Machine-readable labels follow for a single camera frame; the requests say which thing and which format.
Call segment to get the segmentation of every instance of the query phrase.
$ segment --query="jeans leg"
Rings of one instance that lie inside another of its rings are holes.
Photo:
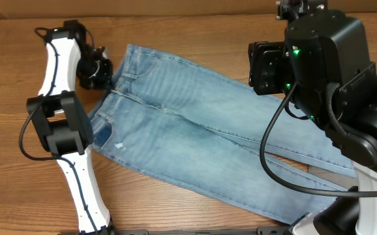
[[[283,223],[322,210],[335,199],[277,184],[264,172],[256,153],[169,110],[111,93],[93,117],[93,147],[111,160]],[[266,157],[271,170],[292,183],[344,190]]]
[[[281,102],[274,96],[257,96],[250,87],[176,55],[134,45],[128,47],[115,78],[121,94],[180,115],[254,151],[259,150]],[[312,121],[294,119],[285,112],[265,150],[355,177],[351,160],[331,145],[323,131]]]

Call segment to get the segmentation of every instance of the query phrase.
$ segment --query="wood grain surface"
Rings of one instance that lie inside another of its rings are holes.
[[[0,19],[276,14],[275,0],[0,0]],[[377,0],[329,0],[345,12],[377,12]]]
[[[370,55],[377,62],[377,13],[352,15],[365,23]],[[108,47],[116,67],[127,44],[134,43],[181,55],[246,82],[248,43],[283,40],[285,23],[274,18],[250,15],[80,21],[94,34],[97,46]],[[0,20],[0,234],[56,234],[74,231],[78,226],[61,169],[54,162],[30,161],[18,149],[20,127],[27,117],[26,99],[37,94],[46,67],[44,44],[33,29],[62,23],[63,19]],[[102,94],[80,87],[76,91],[87,111]],[[25,147],[33,155],[48,155],[32,127],[26,132]],[[97,154],[93,155],[93,164],[102,198],[120,229],[277,225],[265,217],[131,172]]]

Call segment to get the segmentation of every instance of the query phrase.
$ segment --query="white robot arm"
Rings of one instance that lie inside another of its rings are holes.
[[[77,21],[65,22],[64,27],[46,32],[42,36],[48,53],[46,75],[38,97],[28,100],[30,114],[38,109],[31,120],[42,145],[64,172],[77,210],[80,234],[114,234],[110,213],[93,172],[91,126],[74,94],[77,75],[87,89],[109,87],[112,64],[102,48],[95,50],[85,44],[85,28]],[[48,116],[62,113],[66,120],[55,123],[46,120]],[[79,127],[72,127],[72,123],[78,123]]]

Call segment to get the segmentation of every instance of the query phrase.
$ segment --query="denim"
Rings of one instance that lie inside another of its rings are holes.
[[[287,189],[260,165],[260,141],[280,99],[257,96],[250,87],[177,55],[131,44],[113,80],[115,89],[89,115],[93,147],[105,157],[288,224],[334,201]],[[303,115],[293,106],[291,110]],[[265,150],[355,177],[351,161],[331,145],[323,131],[312,121],[294,119],[285,112]],[[265,158],[284,180],[345,190],[272,155]]]

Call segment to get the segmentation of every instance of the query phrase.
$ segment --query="jeans pocket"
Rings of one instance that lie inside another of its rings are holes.
[[[111,118],[96,114],[91,120],[93,126],[93,147],[102,150],[114,136],[114,126]]]
[[[127,56],[124,60],[122,76],[137,79],[148,75],[157,64],[156,55],[144,54],[133,51],[132,56]]]

